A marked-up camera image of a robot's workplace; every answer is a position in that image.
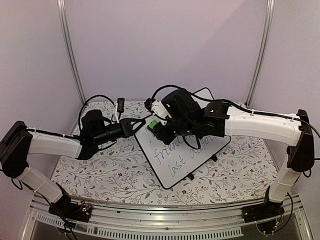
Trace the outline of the green black whiteboard eraser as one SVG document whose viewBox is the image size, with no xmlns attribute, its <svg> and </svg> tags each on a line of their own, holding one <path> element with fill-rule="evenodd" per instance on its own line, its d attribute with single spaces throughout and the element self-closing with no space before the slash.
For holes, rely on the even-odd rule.
<svg viewBox="0 0 320 240">
<path fill-rule="evenodd" d="M 156 127 L 158 126 L 159 122 L 157 120 L 152 120 L 148 126 L 147 126 L 147 129 L 149 131 L 154 131 L 156 129 Z"/>
</svg>

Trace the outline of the white whiteboard black frame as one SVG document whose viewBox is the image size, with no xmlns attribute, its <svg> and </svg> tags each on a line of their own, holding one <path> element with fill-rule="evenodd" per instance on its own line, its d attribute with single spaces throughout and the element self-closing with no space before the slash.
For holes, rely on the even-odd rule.
<svg viewBox="0 0 320 240">
<path fill-rule="evenodd" d="M 196 146 L 195 136 L 187 136 L 187 142 L 177 136 L 170 144 L 164 144 L 147 129 L 152 120 L 160 122 L 156 116 L 148 116 L 145 125 L 135 134 L 135 139 L 158 182 L 166 190 L 194 173 L 210 160 L 212 155 L 217 155 L 231 142 L 229 136 L 207 135 L 199 140 L 200 149 L 188 146 Z"/>
</svg>

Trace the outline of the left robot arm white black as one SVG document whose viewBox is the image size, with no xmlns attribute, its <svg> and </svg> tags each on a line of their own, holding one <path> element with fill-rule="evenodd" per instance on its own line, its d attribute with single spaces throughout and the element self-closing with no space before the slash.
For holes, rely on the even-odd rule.
<svg viewBox="0 0 320 240">
<path fill-rule="evenodd" d="M 81 118 L 79 135 L 71 136 L 28 128 L 23 121 L 16 121 L 0 141 L 1 169 L 7 177 L 19 180 L 55 204 L 63 217 L 70 217 L 75 210 L 68 194 L 42 172 L 30 167 L 28 156 L 89 160 L 103 150 L 102 145 L 109 148 L 118 139 L 134 136 L 145 123 L 145 119 L 129 117 L 112 122 L 95 109 Z"/>
</svg>

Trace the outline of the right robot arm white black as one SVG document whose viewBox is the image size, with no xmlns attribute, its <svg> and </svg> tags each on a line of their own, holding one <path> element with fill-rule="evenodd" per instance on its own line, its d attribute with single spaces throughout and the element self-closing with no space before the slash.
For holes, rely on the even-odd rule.
<svg viewBox="0 0 320 240">
<path fill-rule="evenodd" d="M 153 94 L 144 106 L 159 119 L 149 130 L 166 145 L 177 136 L 194 136 L 198 141 L 207 136 L 246 136 L 286 144 L 284 163 L 258 208 L 262 218 L 269 218 L 278 210 L 278 204 L 301 174 L 315 164 L 316 130 L 305 110 L 291 114 L 256 111 L 227 99 L 199 97 L 181 87 L 162 100 Z"/>
</svg>

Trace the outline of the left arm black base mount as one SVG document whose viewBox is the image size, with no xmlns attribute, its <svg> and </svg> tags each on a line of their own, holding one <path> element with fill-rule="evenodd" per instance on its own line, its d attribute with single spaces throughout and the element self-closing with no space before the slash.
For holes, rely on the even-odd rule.
<svg viewBox="0 0 320 240">
<path fill-rule="evenodd" d="M 88 223 L 92 215 L 92 207 L 91 203 L 83 200 L 71 202 L 70 198 L 62 197 L 57 202 L 50 204 L 48 212 L 64 219 Z"/>
</svg>

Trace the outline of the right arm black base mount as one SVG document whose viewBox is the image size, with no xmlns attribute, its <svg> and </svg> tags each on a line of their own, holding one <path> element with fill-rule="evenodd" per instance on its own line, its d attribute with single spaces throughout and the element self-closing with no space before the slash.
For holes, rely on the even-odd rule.
<svg viewBox="0 0 320 240">
<path fill-rule="evenodd" d="M 284 214 L 283 202 L 265 201 L 260 204 L 249 205 L 241 208 L 242 218 L 245 223 L 256 222 Z"/>
</svg>

